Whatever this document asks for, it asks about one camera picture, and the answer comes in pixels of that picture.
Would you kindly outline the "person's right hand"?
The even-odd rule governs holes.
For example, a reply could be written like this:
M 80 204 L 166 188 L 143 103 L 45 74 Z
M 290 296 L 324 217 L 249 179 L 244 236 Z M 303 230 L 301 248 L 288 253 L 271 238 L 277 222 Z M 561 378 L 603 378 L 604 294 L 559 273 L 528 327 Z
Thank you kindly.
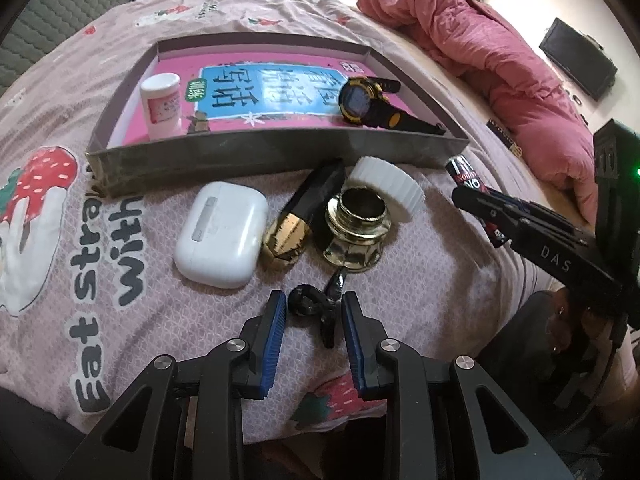
M 582 312 L 582 328 L 578 330 L 570 322 L 570 296 L 566 288 L 552 295 L 554 315 L 549 330 L 555 348 L 565 350 L 574 335 L 586 335 L 596 349 L 596 364 L 593 371 L 582 382 L 582 390 L 590 398 L 596 393 L 598 383 L 604 373 L 608 352 L 611 351 L 610 333 L 612 323 L 598 318 L 589 311 Z M 632 355 L 630 333 L 627 332 L 620 348 L 617 349 L 608 378 L 597 395 L 596 407 L 609 418 L 618 419 L 631 416 L 639 411 L 639 372 Z

